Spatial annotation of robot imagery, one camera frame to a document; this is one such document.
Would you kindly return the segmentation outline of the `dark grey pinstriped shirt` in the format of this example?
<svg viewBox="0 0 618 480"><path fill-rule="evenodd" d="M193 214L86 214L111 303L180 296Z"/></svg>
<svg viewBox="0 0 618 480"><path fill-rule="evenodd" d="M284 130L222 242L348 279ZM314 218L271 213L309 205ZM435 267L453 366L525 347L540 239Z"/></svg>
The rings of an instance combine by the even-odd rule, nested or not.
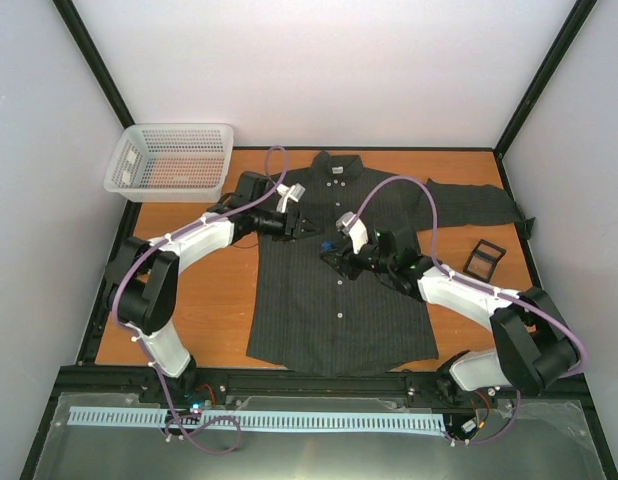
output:
<svg viewBox="0 0 618 480"><path fill-rule="evenodd" d="M357 155L318 153L285 181L306 188L299 207L323 228L320 236L284 243L259 239L256 299L248 356L310 375L378 375L438 350L427 307L388 288L386 276L339 276L320 257L336 241L336 221L355 212L389 173L367 168ZM408 181L383 187L366 203L369 230L392 231L404 247L432 226L495 226L524 218L511 197L492 186Z"/></svg>

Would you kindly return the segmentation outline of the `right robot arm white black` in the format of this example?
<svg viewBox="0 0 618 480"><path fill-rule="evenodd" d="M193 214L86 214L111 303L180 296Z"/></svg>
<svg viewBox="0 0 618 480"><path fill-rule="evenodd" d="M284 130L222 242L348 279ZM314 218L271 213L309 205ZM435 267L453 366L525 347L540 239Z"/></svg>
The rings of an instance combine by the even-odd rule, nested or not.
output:
<svg viewBox="0 0 618 480"><path fill-rule="evenodd" d="M326 242L320 258L349 280L365 271L386 276L400 294L444 307L490 332L492 349L460 353L444 366L456 390L508 387L538 396L582 365L582 347L542 289L500 290L438 264L416 248L400 248L388 231L366 244L351 238Z"/></svg>

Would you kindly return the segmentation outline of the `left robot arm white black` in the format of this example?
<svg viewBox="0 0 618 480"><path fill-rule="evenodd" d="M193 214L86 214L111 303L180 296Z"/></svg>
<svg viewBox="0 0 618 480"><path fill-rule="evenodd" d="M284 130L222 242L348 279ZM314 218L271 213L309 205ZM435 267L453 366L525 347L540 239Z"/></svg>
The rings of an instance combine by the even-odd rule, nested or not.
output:
<svg viewBox="0 0 618 480"><path fill-rule="evenodd" d="M305 191L244 172L234 191L191 224L151 240L130 237L107 264L104 306L162 373L161 388L173 401L186 402L197 390L195 358L173 322L179 275L251 233L285 242L317 235L320 228L298 207Z"/></svg>

